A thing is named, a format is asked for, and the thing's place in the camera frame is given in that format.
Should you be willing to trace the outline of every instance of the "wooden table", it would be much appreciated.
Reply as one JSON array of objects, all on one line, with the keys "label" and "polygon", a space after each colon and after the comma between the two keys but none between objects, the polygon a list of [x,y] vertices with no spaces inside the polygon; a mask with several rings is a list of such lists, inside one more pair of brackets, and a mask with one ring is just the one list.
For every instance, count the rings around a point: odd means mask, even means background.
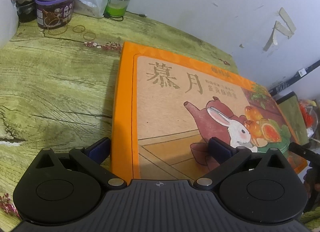
[{"label": "wooden table", "polygon": [[[83,33],[73,31],[76,25],[94,32],[97,46],[85,46]],[[232,57],[216,47],[131,13],[123,22],[74,14],[67,31],[57,36],[41,30],[36,21],[20,24],[0,51],[0,195],[12,197],[41,148],[67,152],[111,135],[120,53],[97,48],[110,41],[170,50],[237,73]],[[0,210],[4,231],[18,223]]]}]

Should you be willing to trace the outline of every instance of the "rabbit ear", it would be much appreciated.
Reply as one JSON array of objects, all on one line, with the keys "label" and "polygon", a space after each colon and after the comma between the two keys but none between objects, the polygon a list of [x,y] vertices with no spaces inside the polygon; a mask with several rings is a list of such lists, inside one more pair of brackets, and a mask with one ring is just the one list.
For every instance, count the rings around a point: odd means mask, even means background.
[{"label": "rabbit ear", "polygon": [[224,126],[230,126],[230,119],[227,118],[223,113],[214,107],[207,108],[209,115],[217,121],[219,124]]}]

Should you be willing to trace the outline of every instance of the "white rabbit illustration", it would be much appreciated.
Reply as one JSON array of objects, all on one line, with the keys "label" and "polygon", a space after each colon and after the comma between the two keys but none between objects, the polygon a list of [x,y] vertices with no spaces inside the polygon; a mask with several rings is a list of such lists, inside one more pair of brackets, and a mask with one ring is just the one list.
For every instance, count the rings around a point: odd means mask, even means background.
[{"label": "white rabbit illustration", "polygon": [[220,112],[215,107],[207,108],[209,115],[219,124],[228,127],[228,132],[231,138],[230,146],[236,148],[238,146],[248,147],[252,152],[256,153],[258,148],[250,143],[251,134],[244,127],[243,124],[237,120],[230,119],[226,117],[222,112]]}]

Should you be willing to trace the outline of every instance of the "rabbit head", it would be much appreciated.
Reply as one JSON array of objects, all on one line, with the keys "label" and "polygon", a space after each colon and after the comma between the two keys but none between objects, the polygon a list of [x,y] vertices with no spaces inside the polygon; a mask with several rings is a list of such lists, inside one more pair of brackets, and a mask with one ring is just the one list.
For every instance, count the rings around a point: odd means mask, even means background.
[{"label": "rabbit head", "polygon": [[230,138],[236,143],[249,143],[251,140],[251,134],[244,127],[243,124],[237,120],[230,119],[226,117],[222,112],[220,112],[215,107],[207,108],[209,115],[219,124],[228,127]]}]

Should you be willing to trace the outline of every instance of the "hand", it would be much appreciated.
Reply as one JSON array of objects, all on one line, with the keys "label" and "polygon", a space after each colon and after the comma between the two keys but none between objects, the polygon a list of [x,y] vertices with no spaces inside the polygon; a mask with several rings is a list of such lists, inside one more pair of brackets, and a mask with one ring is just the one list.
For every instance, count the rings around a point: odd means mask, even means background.
[{"label": "hand", "polygon": [[314,188],[316,191],[320,192],[320,183],[315,184],[316,179],[316,170],[309,169],[307,170],[307,174],[303,177],[304,179],[304,187],[306,188],[306,191],[308,193],[308,198],[311,197],[312,190],[311,188]]}]

